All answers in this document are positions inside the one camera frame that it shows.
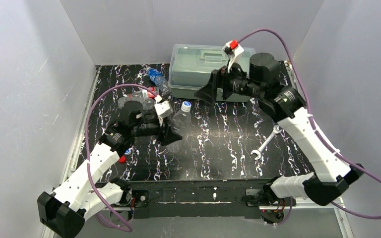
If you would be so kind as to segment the clear unlabelled plastic bottle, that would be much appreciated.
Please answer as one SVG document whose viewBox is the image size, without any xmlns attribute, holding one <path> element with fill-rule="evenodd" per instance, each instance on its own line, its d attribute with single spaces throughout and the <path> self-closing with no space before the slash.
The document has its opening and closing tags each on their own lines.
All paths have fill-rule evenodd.
<svg viewBox="0 0 381 238">
<path fill-rule="evenodd" d="M 184 143 L 187 132 L 191 125 L 191 112 L 183 112 L 179 109 L 172 118 L 173 127 L 183 138 L 180 141 L 174 142 L 167 146 L 168 151 L 178 153 Z"/>
</svg>

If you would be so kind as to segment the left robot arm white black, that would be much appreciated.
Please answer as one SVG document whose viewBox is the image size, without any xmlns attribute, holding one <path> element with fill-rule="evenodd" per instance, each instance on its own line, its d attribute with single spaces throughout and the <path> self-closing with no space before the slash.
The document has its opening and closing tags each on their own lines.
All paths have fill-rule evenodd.
<svg viewBox="0 0 381 238">
<path fill-rule="evenodd" d="M 102 209 L 120 202 L 130 190 L 127 182 L 113 180 L 102 188 L 96 181 L 119 161 L 137 137 L 156 136 L 162 146 L 182 139 L 173 130 L 169 115 L 173 112 L 166 100 L 145 110 L 138 101 L 127 101 L 98 139 L 85 162 L 52 192 L 37 199 L 40 222 L 62 238 L 74 238 L 85 221 Z"/>
</svg>

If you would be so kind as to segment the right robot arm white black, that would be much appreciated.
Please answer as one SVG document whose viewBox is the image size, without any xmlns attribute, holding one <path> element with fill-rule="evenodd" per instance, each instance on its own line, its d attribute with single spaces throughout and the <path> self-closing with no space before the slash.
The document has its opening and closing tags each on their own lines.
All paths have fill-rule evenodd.
<svg viewBox="0 0 381 238">
<path fill-rule="evenodd" d="M 263 186 L 261 199 L 275 202 L 302 197 L 325 206 L 341 196 L 362 172 L 339 159 L 330 144 L 320 141 L 306 101 L 294 87 L 281 83 L 280 69 L 280 62 L 271 54 L 257 53 L 250 57 L 248 72 L 237 63 L 213 70 L 208 83 L 194 95 L 209 104 L 216 102 L 218 89 L 222 89 L 223 99 L 232 94 L 257 99 L 260 109 L 292 137 L 314 168 L 306 175 L 273 178 Z"/>
</svg>

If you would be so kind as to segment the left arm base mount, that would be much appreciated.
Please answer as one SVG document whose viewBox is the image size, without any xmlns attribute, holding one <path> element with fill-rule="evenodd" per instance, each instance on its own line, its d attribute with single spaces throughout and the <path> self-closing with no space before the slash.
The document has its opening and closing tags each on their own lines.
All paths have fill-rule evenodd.
<svg viewBox="0 0 381 238">
<path fill-rule="evenodd" d="M 148 190 L 130 190 L 124 192 L 120 200 L 114 203 L 115 207 L 143 208 L 149 205 Z"/>
</svg>

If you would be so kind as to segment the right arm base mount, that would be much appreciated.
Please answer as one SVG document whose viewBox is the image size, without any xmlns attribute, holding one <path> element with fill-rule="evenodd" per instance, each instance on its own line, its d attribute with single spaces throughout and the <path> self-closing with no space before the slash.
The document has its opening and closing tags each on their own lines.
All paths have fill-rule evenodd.
<svg viewBox="0 0 381 238">
<path fill-rule="evenodd" d="M 296 205 L 292 197 L 276 198 L 271 191 L 247 189 L 242 201 L 249 207 L 268 207 L 261 209 L 261 219 L 266 225 L 278 226 L 286 222 Z"/>
</svg>

